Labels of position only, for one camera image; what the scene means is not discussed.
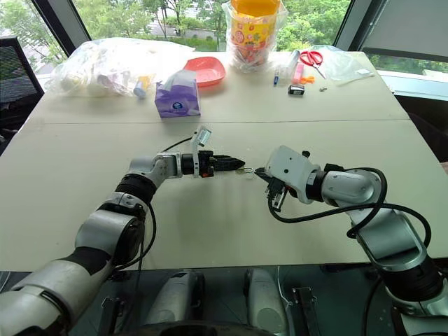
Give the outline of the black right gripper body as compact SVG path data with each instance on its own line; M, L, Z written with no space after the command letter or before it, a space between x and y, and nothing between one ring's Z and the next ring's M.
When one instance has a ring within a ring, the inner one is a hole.
M265 192L267 193L267 198L269 199L272 208L276 212L280 212L288 193L286 184L283 181L272 177L271 182L267 184Z

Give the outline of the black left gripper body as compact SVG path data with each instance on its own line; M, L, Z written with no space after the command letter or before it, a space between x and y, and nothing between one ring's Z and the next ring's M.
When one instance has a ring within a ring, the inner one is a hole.
M213 155L214 152L212 150L200 150L198 152L200 177L209 178L214 176Z

